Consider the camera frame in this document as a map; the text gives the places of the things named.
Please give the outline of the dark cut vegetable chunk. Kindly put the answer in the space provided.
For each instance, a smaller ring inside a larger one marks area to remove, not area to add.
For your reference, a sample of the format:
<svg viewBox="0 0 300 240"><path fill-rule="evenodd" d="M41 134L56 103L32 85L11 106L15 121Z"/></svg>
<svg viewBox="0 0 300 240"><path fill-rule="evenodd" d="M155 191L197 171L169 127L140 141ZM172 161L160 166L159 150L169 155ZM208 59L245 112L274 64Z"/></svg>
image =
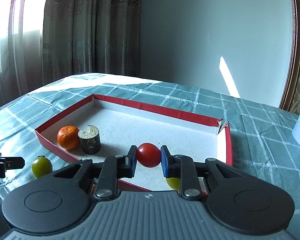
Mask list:
<svg viewBox="0 0 300 240"><path fill-rule="evenodd" d="M86 131L80 129L78 138L84 153L93 155L101 150L100 133L96 126L88 125Z"/></svg>

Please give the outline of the green cherry tomato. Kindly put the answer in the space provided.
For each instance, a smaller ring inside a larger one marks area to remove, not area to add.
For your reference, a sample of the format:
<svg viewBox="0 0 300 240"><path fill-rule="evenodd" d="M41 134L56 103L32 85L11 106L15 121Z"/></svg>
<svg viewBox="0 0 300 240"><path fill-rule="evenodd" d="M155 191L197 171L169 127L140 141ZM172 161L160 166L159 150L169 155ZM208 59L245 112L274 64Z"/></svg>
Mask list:
<svg viewBox="0 0 300 240"><path fill-rule="evenodd" d="M36 178L40 178L52 172L52 164L44 155L38 156L31 165L31 170Z"/></svg>
<svg viewBox="0 0 300 240"><path fill-rule="evenodd" d="M179 178L166 178L168 186L176 191L179 191L180 179Z"/></svg>

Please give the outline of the orange mandarin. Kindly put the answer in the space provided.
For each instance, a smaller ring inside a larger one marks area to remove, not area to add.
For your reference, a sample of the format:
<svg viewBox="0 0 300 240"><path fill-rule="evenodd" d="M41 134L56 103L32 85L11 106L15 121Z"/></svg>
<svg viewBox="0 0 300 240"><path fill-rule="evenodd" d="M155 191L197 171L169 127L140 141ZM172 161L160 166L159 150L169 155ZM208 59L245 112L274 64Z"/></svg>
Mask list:
<svg viewBox="0 0 300 240"><path fill-rule="evenodd" d="M78 132L76 126L64 126L57 133L57 142L66 150L76 149L80 144Z"/></svg>

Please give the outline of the brown wooden frame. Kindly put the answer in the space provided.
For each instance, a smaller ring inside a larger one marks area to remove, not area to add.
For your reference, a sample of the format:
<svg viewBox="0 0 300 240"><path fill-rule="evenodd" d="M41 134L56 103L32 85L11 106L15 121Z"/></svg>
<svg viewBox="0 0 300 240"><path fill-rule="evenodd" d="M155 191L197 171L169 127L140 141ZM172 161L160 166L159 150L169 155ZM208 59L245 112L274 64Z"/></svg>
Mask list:
<svg viewBox="0 0 300 240"><path fill-rule="evenodd" d="M292 52L279 108L290 113L300 114L300 0L292 0L292 11Z"/></svg>

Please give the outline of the teal checked tablecloth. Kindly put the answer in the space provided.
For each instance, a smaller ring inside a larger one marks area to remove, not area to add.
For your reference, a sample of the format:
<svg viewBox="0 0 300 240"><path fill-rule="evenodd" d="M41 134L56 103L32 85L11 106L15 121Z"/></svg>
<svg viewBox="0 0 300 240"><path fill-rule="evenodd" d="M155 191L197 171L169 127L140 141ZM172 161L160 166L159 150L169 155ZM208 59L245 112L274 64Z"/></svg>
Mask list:
<svg viewBox="0 0 300 240"><path fill-rule="evenodd" d="M300 145L292 130L293 113L276 107L197 87L110 74L65 77L0 107L0 152L21 156L25 167L8 171L0 179L2 199L16 187L33 179L31 163L44 155L54 168L66 162L45 149L35 129L62 110L91 94L150 103L230 123L234 166L287 191L295 203L289 232L300 239ZM0 211L0 237L8 231Z"/></svg>

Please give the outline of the red cardboard box tray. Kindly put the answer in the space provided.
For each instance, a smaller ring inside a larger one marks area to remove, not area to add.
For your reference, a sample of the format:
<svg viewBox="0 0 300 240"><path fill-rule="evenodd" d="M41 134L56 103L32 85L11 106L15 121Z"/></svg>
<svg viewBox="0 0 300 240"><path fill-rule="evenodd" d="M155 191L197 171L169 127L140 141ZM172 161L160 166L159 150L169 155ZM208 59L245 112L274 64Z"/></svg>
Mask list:
<svg viewBox="0 0 300 240"><path fill-rule="evenodd" d="M40 143L68 163L87 158L78 147L68 151L57 141L58 131L67 125L86 130L93 125L100 132L101 150L91 159L100 163L108 156L126 155L131 146L149 142L167 146L170 154L182 154L194 161L218 159L233 163L230 125L221 119L148 103L93 94L61 111L36 129Z"/></svg>

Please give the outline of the red cherry tomato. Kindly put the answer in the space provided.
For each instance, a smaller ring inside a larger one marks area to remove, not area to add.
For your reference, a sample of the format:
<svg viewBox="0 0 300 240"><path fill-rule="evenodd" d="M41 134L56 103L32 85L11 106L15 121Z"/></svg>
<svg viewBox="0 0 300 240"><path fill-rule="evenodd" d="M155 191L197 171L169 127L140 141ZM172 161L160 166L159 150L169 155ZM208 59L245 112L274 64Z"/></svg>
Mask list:
<svg viewBox="0 0 300 240"><path fill-rule="evenodd" d="M161 152L157 146L151 143L143 143L137 148L138 162L148 168L156 167L161 162Z"/></svg>

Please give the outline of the patterned brown curtain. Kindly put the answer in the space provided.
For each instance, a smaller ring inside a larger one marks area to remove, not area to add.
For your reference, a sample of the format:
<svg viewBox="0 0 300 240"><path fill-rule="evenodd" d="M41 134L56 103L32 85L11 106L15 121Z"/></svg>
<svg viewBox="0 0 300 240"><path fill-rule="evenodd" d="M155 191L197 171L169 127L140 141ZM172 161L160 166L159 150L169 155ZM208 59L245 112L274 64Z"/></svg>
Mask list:
<svg viewBox="0 0 300 240"><path fill-rule="evenodd" d="M140 0L0 0L0 107L81 73L136 76Z"/></svg>

